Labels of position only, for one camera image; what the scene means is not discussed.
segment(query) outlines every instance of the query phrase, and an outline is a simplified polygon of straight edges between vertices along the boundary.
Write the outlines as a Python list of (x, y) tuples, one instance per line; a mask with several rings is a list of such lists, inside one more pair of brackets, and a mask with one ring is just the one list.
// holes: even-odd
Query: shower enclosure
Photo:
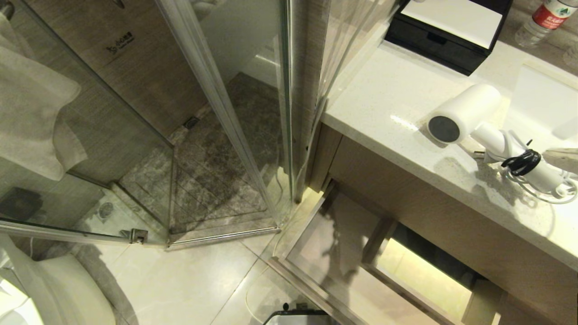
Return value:
[(12, 2), (34, 60), (82, 88), (58, 119), (88, 155), (59, 181), (0, 158), (0, 231), (20, 249), (279, 230), (292, 208), (286, 2)]

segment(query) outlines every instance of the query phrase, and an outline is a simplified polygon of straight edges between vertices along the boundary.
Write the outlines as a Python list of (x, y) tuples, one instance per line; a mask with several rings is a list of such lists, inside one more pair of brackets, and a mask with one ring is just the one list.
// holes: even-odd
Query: shower floor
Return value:
[[(227, 89), (269, 183), (282, 161), (277, 90), (243, 73)], [(168, 224), (171, 241), (275, 225), (217, 116), (208, 105), (205, 112), (190, 130), (173, 133), (173, 156), (156, 150), (119, 182)]]

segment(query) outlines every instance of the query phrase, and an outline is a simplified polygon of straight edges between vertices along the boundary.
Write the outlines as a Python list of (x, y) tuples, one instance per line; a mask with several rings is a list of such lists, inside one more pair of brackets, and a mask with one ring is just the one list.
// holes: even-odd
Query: bathroom floor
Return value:
[[(312, 208), (318, 196), (311, 193), (302, 206)], [(306, 216), (296, 214), (304, 220)], [(285, 302), (291, 309), (298, 302), (318, 309), (266, 266), (272, 252), (281, 252), (291, 238), (283, 236), (170, 252), (142, 245), (58, 243), (47, 258), (73, 253), (114, 306), (119, 325), (257, 325), (283, 310)]]
[[(229, 82), (228, 92), (269, 183), (282, 161), (277, 90), (239, 73)], [(173, 157), (153, 152), (120, 180), (146, 209), (169, 224), (172, 241), (233, 232), (234, 226), (254, 227), (270, 219), (217, 116), (207, 105), (198, 118), (190, 130), (181, 127), (171, 136)]]

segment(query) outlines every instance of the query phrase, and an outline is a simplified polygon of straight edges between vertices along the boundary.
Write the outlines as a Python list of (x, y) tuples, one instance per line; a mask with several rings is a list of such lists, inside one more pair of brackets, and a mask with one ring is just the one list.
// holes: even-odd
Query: red bottle label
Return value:
[(575, 7), (566, 6), (557, 0), (546, 0), (532, 15), (534, 21), (545, 28), (556, 29), (576, 11)]

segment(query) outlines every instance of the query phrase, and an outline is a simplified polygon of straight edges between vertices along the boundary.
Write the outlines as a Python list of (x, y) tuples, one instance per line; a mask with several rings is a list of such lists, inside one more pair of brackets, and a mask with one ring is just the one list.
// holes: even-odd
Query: logo on wall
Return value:
[(106, 49), (108, 50), (108, 52), (116, 54), (119, 50), (122, 50), (126, 45), (128, 45), (133, 40), (135, 40), (135, 37), (132, 36), (131, 32), (127, 32), (121, 38), (115, 41), (114, 43), (115, 46), (107, 46)]

